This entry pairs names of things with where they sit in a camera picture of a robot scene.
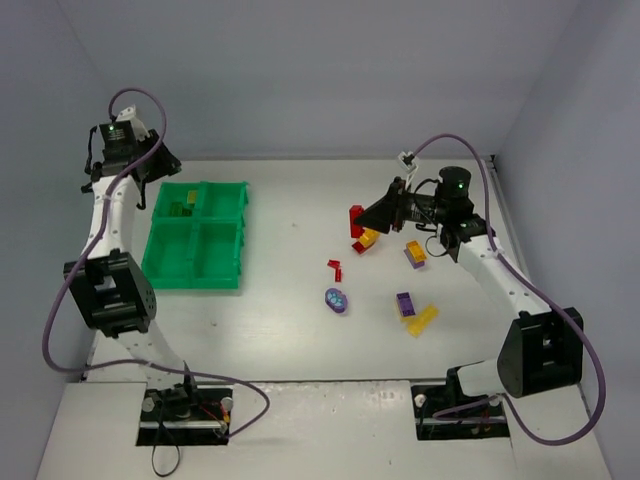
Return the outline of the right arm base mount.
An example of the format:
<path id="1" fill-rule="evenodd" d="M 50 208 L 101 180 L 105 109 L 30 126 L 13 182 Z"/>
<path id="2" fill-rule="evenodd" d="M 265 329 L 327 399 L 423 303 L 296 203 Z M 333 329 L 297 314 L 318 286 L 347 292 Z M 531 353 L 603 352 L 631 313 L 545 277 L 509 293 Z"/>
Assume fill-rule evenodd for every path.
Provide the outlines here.
<path id="1" fill-rule="evenodd" d="M 411 397 L 418 441 L 509 438 L 504 408 L 487 396 L 466 397 L 441 384 L 412 384 Z"/>

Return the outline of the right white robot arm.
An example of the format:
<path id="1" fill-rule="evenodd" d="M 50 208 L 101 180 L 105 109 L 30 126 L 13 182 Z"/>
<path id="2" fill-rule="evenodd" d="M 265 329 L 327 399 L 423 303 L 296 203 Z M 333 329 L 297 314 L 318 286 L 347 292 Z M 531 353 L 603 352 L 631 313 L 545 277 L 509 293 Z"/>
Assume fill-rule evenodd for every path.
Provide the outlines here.
<path id="1" fill-rule="evenodd" d="M 387 234 L 411 221 L 440 229 L 440 243 L 467 271 L 511 325 L 498 356 L 455 368 L 466 397 L 508 394 L 521 398 L 579 383 L 583 329 L 573 308 L 554 311 L 524 285 L 522 273 L 506 266 L 492 227 L 475 213 L 469 198 L 471 174 L 450 166 L 440 170 L 431 195 L 395 178 L 386 194 L 355 217 L 356 225 Z"/>

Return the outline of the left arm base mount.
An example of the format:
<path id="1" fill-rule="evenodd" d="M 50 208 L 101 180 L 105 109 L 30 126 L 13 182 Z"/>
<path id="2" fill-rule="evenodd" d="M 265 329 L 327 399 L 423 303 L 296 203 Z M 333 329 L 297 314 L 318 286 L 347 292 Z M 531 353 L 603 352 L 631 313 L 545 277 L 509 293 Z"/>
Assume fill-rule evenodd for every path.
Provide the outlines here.
<path id="1" fill-rule="evenodd" d="M 229 442 L 233 390 L 195 387 L 190 398 L 169 399 L 147 389 L 141 405 L 136 445 L 225 446 Z"/>

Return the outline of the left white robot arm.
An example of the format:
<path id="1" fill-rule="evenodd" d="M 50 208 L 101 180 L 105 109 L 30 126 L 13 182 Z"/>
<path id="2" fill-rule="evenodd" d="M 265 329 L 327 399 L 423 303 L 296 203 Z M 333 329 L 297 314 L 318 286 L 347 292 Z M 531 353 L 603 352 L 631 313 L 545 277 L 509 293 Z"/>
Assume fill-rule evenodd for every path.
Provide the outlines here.
<path id="1" fill-rule="evenodd" d="M 94 198 L 88 257 L 78 273 L 66 263 L 63 274 L 86 325 L 139 361 L 146 398 L 189 402 L 195 382 L 157 325 L 156 294 L 131 254 L 133 220 L 145 207 L 147 184 L 179 172 L 181 163 L 132 107 L 95 130 L 104 142 L 103 158 L 87 162 L 90 181 L 81 189 Z"/>

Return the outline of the pale yellow-green lego brick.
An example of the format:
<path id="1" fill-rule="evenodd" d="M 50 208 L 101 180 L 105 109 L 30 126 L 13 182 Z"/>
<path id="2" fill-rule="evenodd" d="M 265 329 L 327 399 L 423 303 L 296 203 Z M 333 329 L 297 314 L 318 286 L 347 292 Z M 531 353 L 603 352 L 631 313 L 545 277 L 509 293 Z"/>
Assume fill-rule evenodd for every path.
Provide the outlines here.
<path id="1" fill-rule="evenodd" d="M 187 197 L 186 197 L 186 203 L 188 205 L 195 205 L 197 202 L 197 195 L 198 195 L 198 191 L 197 190 L 191 190 L 187 193 Z"/>

